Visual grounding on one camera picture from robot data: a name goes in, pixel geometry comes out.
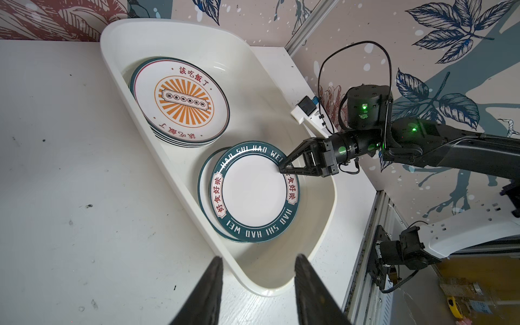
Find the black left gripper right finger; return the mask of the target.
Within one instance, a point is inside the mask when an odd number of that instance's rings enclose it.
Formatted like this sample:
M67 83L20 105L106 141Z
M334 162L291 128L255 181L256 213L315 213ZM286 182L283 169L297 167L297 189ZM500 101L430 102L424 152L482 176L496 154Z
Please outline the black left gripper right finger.
M295 296L299 324L351 324L303 254L295 260Z

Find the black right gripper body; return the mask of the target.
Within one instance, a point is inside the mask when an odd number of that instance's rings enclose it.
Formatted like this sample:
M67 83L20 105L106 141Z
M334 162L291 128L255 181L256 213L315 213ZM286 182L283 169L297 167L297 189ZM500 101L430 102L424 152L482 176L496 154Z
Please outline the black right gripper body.
M381 147L380 131L342 131L326 139L313 139L311 163L313 176L333 176L340 171L360 173L359 157Z

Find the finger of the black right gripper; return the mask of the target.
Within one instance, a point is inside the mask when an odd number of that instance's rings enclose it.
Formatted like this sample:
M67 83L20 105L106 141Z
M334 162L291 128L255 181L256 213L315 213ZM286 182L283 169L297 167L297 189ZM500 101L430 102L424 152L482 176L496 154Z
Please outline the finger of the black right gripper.
M319 152L319 141L315 138L306 139L280 162L278 168L294 169L293 162L302 158L305 165L304 169L313 169L318 166L316 162L317 152Z
M282 174L322 177L323 171L320 167L294 167L292 165L280 165L279 171Z

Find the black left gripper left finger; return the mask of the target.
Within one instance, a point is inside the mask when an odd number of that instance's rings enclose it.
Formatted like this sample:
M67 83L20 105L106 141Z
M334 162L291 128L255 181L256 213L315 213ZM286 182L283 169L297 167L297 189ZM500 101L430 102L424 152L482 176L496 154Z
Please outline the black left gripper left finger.
M214 257L170 324L218 324L222 288L223 259Z

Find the green rim plate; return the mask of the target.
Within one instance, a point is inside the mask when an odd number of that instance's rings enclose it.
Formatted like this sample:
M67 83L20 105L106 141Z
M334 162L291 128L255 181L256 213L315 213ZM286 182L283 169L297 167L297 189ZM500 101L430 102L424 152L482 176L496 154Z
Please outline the green rim plate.
M211 171L211 208L226 232L248 243L267 242L288 230L300 203L299 179L282 174L285 154L267 142L230 147Z

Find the orange sunburst plate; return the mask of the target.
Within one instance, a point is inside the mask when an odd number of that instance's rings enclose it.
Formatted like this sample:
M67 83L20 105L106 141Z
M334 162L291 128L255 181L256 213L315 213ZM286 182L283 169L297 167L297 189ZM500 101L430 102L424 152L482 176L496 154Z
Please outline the orange sunburst plate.
M156 136L166 143L198 148L216 142L230 124L230 105L216 80L178 58L142 62L129 90Z

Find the white flower plate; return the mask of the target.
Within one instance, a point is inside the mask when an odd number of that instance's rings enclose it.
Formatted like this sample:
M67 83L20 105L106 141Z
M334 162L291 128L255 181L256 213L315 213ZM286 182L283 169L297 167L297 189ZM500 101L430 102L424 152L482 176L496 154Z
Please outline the white flower plate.
M239 240L233 236L230 236L224 227L218 222L212 208L211 208L211 195L209 193L209 183L211 171L214 168L214 165L218 161L218 159L227 151L230 147L223 147L221 149L216 150L212 153L206 161L203 163L199 173L199 180L197 185L197 193L199 200L200 210L204 213L207 221L211 224L212 228L215 230L217 234L219 234L222 238L225 238L232 242L244 243L244 241Z

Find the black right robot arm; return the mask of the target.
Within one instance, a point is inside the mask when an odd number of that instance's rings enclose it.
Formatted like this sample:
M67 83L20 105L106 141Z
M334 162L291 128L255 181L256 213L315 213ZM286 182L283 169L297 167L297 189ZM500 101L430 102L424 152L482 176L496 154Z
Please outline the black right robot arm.
M510 181L488 203L439 223L411 226L391 240L381 226L369 250L368 273L384 293L392 266L417 273L452 253L519 234L519 141L464 131L415 118L391 119L388 86L360 85L342 99L347 118L339 132L303 141L280 163L284 174L328 177L340 166L380 150L384 161L449 167Z

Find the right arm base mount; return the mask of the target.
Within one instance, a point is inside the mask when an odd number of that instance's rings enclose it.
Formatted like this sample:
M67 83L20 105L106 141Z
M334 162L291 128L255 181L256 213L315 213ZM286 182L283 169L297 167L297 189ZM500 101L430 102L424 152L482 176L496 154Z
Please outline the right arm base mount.
M399 240L391 240L383 226L378 225L370 247L367 272L382 293L394 292L417 274L417 271L415 271L391 288L386 288L391 267L404 264L401 242Z

